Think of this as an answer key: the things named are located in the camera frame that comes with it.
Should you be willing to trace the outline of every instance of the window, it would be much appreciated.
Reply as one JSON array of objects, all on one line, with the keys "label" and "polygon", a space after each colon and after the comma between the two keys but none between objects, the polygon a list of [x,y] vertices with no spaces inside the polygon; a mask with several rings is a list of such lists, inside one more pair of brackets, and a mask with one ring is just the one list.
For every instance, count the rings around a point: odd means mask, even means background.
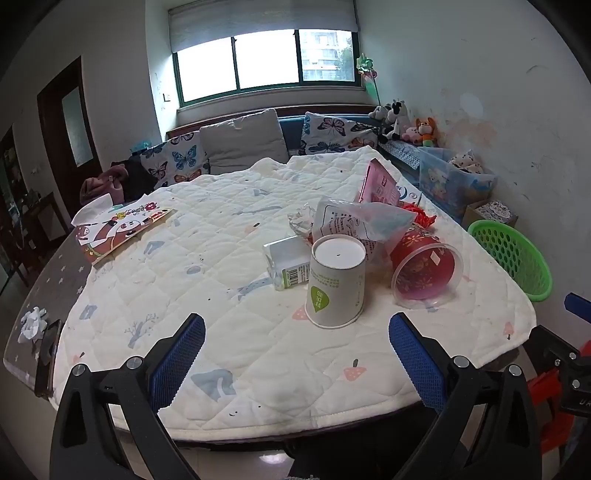
[{"label": "window", "polygon": [[360,85],[357,33],[271,30],[201,43],[174,54],[181,106],[284,86]]}]

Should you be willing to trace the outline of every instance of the blue gripper pad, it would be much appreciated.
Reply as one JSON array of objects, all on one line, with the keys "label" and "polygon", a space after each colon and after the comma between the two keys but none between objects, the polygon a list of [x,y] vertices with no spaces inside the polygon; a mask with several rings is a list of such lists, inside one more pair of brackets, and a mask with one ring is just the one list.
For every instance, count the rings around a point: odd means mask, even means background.
[{"label": "blue gripper pad", "polygon": [[591,323],[591,301],[569,293],[564,299],[564,308],[586,322]]},{"label": "blue gripper pad", "polygon": [[189,373],[189,369],[205,342],[205,322],[192,313],[173,337],[160,339],[146,356],[160,357],[154,369],[150,369],[150,406],[154,412],[168,407]]},{"label": "blue gripper pad", "polygon": [[390,319],[390,343],[425,406],[439,414],[447,402],[445,379],[421,344],[423,337],[407,321],[403,313],[397,313]]}]

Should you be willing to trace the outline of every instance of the cartoon book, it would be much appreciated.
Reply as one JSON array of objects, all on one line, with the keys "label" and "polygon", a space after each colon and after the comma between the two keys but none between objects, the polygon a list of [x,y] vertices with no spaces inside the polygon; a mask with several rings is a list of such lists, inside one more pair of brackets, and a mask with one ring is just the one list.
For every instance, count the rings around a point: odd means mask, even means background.
[{"label": "cartoon book", "polygon": [[127,240],[171,212],[155,202],[136,202],[76,227],[76,238],[88,261],[95,265]]}]

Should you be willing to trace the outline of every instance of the plastic storage box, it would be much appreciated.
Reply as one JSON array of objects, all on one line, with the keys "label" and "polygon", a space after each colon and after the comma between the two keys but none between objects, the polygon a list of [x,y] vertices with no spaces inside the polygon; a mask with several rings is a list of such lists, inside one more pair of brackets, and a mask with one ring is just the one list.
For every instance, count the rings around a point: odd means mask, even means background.
[{"label": "plastic storage box", "polygon": [[486,200],[496,186],[496,175],[467,173],[448,163],[455,155],[447,148],[419,147],[419,187],[446,213],[461,220],[466,207]]}]

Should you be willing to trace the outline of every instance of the roller blind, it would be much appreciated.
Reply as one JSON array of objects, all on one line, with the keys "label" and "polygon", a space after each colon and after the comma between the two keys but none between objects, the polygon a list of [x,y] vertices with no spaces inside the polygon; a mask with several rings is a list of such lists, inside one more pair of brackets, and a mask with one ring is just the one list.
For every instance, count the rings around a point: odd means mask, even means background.
[{"label": "roller blind", "polygon": [[353,0],[198,0],[168,12],[173,52],[267,30],[357,32]]}]

